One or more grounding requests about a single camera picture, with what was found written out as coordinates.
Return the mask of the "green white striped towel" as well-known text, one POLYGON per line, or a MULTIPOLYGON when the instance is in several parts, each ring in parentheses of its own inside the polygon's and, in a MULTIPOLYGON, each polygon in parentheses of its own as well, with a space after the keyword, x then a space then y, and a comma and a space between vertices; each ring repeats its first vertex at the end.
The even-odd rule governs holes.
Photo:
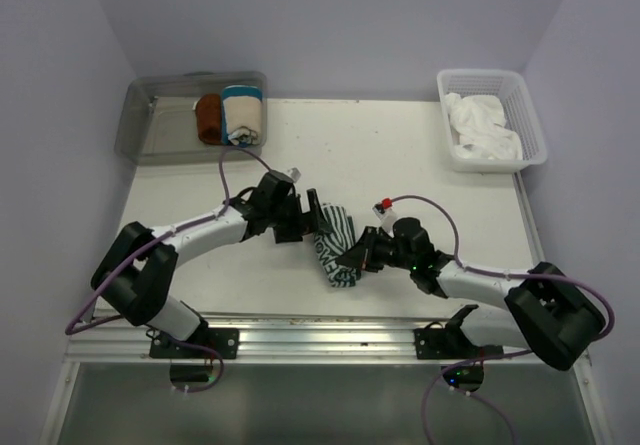
POLYGON ((353 218, 345 207, 330 203, 322 205, 322 213, 331 226, 331 231, 314 235, 318 262, 331 287, 355 287, 361 278, 361 272, 337 263, 337 259, 356 244, 353 218))

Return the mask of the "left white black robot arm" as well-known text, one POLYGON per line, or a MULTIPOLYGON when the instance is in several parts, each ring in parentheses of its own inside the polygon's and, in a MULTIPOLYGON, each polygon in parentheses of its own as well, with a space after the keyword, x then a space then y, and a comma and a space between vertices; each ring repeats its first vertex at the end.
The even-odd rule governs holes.
POLYGON ((234 245, 271 228, 277 243, 299 242, 329 232, 315 190, 303 211, 295 181, 269 171, 250 191, 228 197, 213 211, 169 226, 148 228, 131 222, 118 234, 91 279, 91 287, 133 326, 146 325, 170 337, 185 357, 201 355, 208 344, 204 320, 170 296, 175 270, 220 247, 234 245))

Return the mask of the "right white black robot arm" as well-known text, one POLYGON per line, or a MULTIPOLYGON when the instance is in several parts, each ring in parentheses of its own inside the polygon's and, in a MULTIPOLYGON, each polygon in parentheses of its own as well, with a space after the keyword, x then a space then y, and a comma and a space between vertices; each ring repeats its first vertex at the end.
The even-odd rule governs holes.
POLYGON ((367 272, 403 269, 427 295, 467 300, 440 327, 418 330, 416 339, 438 358, 475 358, 511 347, 565 371, 606 327, 596 305, 551 264, 541 262, 516 279, 466 270, 435 248, 416 218, 396 221, 390 232, 366 228, 337 262, 367 272))

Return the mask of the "beige teal rolled towel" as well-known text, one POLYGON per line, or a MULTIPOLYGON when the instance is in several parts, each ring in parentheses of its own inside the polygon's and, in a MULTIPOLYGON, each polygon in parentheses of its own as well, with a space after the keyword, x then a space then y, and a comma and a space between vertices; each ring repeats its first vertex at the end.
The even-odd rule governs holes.
POLYGON ((231 85, 221 93, 222 141, 241 148, 262 142, 263 94, 260 88, 231 85))

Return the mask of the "brown rolled towel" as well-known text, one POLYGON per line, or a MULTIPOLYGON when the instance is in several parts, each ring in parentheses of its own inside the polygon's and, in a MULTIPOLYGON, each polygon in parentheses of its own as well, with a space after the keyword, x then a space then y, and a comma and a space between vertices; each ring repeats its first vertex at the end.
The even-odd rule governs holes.
POLYGON ((219 94, 203 95, 195 105, 198 138, 207 145, 222 144, 222 102, 219 94))

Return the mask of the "clear grey plastic bin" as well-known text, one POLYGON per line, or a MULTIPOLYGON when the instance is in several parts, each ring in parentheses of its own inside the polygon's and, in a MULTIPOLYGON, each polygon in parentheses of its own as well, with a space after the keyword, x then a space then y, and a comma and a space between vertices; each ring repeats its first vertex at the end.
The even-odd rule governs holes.
POLYGON ((254 71, 198 72, 139 78, 127 89, 114 151, 137 166, 215 162, 223 147, 197 137, 195 107, 207 93, 230 85, 266 90, 266 77, 254 71))

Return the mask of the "white plastic basket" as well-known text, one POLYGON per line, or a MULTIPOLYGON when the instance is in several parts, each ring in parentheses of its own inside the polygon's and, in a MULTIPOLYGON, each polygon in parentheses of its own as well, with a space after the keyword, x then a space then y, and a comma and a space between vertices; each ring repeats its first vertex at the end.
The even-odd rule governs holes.
POLYGON ((445 69, 437 75, 451 168, 513 174, 548 157, 524 78, 513 71, 445 69))

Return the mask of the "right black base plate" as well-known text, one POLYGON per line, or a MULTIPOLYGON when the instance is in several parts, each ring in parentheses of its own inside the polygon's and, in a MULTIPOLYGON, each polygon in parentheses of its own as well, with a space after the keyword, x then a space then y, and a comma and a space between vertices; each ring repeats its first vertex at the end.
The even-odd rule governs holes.
POLYGON ((459 324, 433 322, 413 330, 416 358, 419 360, 466 360, 501 355, 501 346, 478 346, 463 334, 459 324))

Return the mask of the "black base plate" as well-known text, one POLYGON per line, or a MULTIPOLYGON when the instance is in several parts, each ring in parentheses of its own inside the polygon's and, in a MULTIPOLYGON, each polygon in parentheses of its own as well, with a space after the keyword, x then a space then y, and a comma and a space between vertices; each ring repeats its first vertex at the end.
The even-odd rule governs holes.
MULTIPOLYGON (((149 356, 153 359, 213 358, 210 352, 176 344, 168 339, 166 334, 154 329, 148 329, 146 336, 151 339, 149 356)), ((236 328, 199 329, 186 342, 191 345, 211 348, 223 359, 235 359, 240 343, 239 330, 236 328)))
POLYGON ((466 360, 501 355, 501 346, 478 346, 463 334, 459 324, 433 322, 413 330, 416 358, 419 360, 466 360))

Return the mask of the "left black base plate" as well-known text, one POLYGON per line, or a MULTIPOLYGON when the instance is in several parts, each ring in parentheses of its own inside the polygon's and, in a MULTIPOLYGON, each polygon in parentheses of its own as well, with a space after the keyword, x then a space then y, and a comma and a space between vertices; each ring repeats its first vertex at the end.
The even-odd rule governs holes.
MULTIPOLYGON (((154 329, 148 329, 146 336, 151 339, 149 356, 153 359, 213 358, 210 352, 176 344, 168 339, 166 334, 154 329)), ((211 348, 223 359, 235 359, 240 343, 239 330, 236 328, 199 329, 186 342, 191 345, 211 348)))

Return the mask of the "aluminium mounting rail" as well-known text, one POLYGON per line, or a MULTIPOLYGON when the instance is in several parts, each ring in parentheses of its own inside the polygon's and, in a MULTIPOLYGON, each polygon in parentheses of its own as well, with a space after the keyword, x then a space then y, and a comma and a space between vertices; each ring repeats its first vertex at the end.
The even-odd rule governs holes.
MULTIPOLYGON (((459 356, 418 357, 414 331, 442 319, 206 314, 214 328, 237 331, 235 364, 426 365, 452 364, 459 356)), ((150 356, 142 327, 114 321, 68 339, 63 360, 78 364, 160 364, 150 356)))

